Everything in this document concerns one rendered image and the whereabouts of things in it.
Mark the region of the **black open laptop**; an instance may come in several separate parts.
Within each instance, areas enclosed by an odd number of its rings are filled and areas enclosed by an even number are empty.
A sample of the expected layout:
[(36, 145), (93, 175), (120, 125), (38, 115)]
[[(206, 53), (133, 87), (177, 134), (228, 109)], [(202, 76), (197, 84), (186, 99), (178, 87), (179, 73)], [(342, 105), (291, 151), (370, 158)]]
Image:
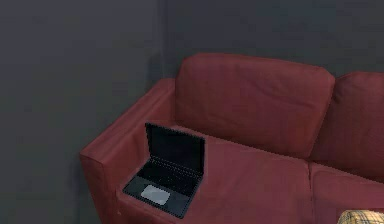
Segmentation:
[(205, 139), (146, 123), (149, 159), (122, 192), (183, 219), (204, 175)]

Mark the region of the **red sofa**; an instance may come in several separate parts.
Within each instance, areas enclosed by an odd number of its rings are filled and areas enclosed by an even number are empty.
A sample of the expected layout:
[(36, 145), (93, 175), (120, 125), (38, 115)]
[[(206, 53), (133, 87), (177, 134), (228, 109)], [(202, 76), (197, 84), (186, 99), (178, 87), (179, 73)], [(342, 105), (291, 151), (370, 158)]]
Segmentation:
[[(149, 159), (146, 123), (205, 139), (183, 219), (122, 192)], [(80, 154), (102, 224), (337, 224), (384, 213), (384, 72), (333, 76), (278, 59), (198, 53)]]

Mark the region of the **yellow checked cushion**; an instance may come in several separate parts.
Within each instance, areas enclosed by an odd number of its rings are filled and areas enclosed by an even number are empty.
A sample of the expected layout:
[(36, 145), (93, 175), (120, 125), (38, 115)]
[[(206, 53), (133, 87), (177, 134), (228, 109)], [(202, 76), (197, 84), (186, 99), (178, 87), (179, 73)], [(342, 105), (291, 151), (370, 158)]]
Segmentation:
[(370, 210), (346, 210), (337, 224), (384, 224), (384, 213)]

